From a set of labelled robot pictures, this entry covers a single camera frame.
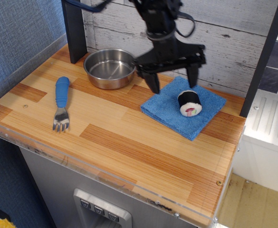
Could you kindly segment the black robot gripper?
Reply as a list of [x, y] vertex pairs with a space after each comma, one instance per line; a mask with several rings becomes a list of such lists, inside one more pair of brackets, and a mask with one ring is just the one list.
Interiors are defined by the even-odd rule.
[[199, 68], [206, 63], [204, 45], [188, 44], [175, 36], [154, 39], [148, 38], [153, 48], [136, 57], [134, 64], [137, 73], [143, 77], [154, 94], [159, 94], [160, 84], [157, 73], [185, 68], [190, 88], [197, 85]]

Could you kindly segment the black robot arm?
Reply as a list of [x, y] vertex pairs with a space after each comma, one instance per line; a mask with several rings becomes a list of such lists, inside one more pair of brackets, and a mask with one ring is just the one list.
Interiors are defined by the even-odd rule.
[[137, 74], [145, 80], [151, 91], [160, 92], [157, 74], [184, 68], [189, 86], [195, 87], [199, 68], [206, 63], [204, 45], [186, 44], [179, 41], [175, 21], [178, 17], [193, 20], [192, 16], [179, 11], [179, 0], [135, 0], [134, 5], [146, 23], [147, 37], [153, 48], [135, 58]]

